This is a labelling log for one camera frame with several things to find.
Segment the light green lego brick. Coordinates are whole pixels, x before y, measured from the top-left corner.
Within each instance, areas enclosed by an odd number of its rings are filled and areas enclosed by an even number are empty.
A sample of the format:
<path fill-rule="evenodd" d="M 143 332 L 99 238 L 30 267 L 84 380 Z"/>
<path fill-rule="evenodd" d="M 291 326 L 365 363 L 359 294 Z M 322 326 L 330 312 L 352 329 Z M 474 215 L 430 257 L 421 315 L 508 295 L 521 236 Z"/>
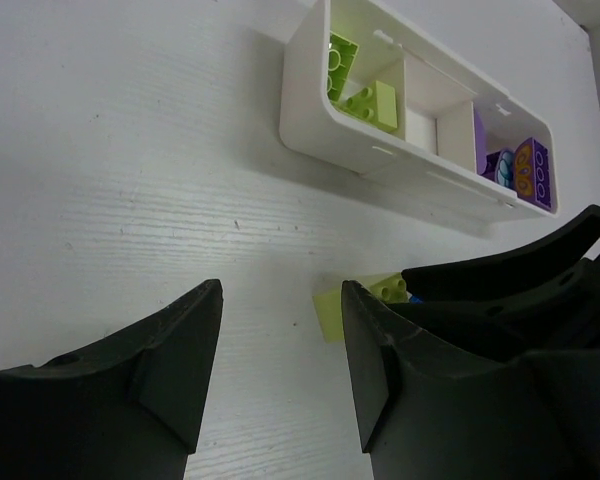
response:
<path fill-rule="evenodd" d="M 341 281 L 312 297 L 318 323 L 326 343 L 343 342 L 348 318 L 357 308 L 357 291 L 351 283 L 384 304 L 408 303 L 411 294 L 399 272 L 356 276 Z"/>

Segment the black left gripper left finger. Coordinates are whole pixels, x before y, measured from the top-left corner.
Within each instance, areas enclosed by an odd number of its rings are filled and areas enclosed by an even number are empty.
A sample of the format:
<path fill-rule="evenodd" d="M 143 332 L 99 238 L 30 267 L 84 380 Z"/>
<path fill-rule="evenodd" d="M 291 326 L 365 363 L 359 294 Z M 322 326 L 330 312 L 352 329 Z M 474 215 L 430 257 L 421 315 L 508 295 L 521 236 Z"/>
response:
<path fill-rule="evenodd" d="M 0 479 L 180 479 L 223 309 L 210 279 L 41 366 L 0 370 Z"/>

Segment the purple lego piece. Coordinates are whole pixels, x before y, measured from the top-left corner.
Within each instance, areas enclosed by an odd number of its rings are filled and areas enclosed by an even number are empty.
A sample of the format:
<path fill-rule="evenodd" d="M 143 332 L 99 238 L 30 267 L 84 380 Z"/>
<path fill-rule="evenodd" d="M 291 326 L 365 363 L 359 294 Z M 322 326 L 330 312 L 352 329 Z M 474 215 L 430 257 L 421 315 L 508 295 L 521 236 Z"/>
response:
<path fill-rule="evenodd" d="M 496 172 L 501 152 L 496 151 L 492 154 L 487 153 L 487 134 L 477 109 L 473 110 L 473 119 L 476 173 L 488 180 L 496 181 Z"/>

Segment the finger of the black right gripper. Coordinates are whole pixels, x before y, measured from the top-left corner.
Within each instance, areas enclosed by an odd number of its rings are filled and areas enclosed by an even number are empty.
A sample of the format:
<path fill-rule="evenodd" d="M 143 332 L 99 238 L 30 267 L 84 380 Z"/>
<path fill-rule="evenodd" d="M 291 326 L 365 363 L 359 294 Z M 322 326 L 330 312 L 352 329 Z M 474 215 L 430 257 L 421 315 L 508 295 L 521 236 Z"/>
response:
<path fill-rule="evenodd" d="M 581 260 L 600 238 L 600 206 L 586 207 L 554 232 L 486 257 L 407 268 L 407 290 L 420 300 L 492 300 L 540 286 Z"/>
<path fill-rule="evenodd" d="M 600 349 L 600 254 L 537 288 L 498 300 L 403 303 L 390 309 L 490 360 L 510 360 L 529 350 Z"/>

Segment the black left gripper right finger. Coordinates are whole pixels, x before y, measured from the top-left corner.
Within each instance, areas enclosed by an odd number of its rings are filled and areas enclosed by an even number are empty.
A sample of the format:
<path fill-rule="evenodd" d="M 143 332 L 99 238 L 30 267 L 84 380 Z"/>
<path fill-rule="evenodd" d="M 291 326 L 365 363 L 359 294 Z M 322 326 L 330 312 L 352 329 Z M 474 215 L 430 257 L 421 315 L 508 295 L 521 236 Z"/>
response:
<path fill-rule="evenodd" d="M 600 349 L 498 363 L 351 289 L 346 354 L 375 478 L 600 479 Z"/>

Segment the purple printed lego brick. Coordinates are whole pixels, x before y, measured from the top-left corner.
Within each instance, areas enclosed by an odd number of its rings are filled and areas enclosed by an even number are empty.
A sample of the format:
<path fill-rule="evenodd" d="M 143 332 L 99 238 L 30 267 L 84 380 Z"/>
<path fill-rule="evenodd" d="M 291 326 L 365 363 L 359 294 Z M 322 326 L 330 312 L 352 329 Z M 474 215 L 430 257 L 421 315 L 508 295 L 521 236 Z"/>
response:
<path fill-rule="evenodd" d="M 529 137 L 515 150 L 501 149 L 488 154 L 486 160 L 485 178 L 541 209 L 553 209 L 549 149 L 537 139 Z"/>

